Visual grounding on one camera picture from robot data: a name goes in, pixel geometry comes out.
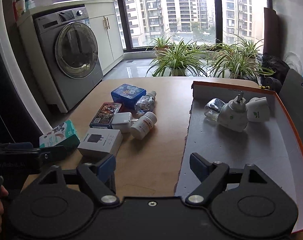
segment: washing machine door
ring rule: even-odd
[[[67,24],[57,37],[55,57],[61,71],[71,78],[84,78],[98,60],[98,45],[93,31],[84,23]]]

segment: white pill bottle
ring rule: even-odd
[[[131,127],[130,134],[138,140],[142,140],[154,127],[157,117],[152,112],[147,112],[139,118]]]

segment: medicine bottle label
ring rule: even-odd
[[[139,128],[144,131],[145,134],[147,134],[151,128],[153,128],[153,123],[150,122],[150,120],[143,120],[142,123],[140,124]]]

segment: washing machine control panel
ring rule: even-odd
[[[85,7],[59,11],[36,18],[35,23],[40,33],[47,32],[59,25],[68,22],[78,22],[88,19],[88,13]]]

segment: wooden table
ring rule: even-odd
[[[197,78],[197,77],[147,77],[106,80],[96,86],[71,114],[79,137],[82,139],[89,123],[104,102],[112,102],[111,91],[127,83],[148,91],[155,90],[157,123],[142,140],[123,134],[124,139],[116,157],[116,192],[123,196],[172,196],[178,181],[183,157],[185,137],[192,104],[191,85],[194,80],[258,87],[252,81]],[[82,155],[76,150],[60,162],[63,169],[74,169]],[[29,176],[28,185],[35,176]]]

